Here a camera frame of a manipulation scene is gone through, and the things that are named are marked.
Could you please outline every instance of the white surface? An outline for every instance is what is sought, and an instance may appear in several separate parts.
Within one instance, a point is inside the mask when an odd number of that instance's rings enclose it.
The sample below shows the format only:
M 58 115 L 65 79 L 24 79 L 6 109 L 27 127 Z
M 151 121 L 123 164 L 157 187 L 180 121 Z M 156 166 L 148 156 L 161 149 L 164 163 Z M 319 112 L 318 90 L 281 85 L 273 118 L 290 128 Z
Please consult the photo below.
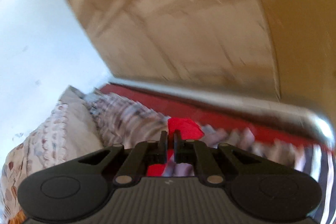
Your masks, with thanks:
M 68 85 L 89 92 L 111 75 L 65 0 L 0 0 L 0 14 L 2 166 Z

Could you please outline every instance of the screw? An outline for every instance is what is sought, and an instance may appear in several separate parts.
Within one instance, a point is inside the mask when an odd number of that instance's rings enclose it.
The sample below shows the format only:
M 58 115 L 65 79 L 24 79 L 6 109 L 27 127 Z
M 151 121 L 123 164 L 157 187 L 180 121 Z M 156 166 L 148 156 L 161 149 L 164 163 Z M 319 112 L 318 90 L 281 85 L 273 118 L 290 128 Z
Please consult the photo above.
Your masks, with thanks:
M 119 184 L 127 184 L 132 182 L 132 177 L 130 176 L 117 176 L 115 179 L 115 182 L 119 183 Z
M 207 181 L 212 184 L 219 184 L 224 181 L 224 178 L 218 175 L 209 176 Z

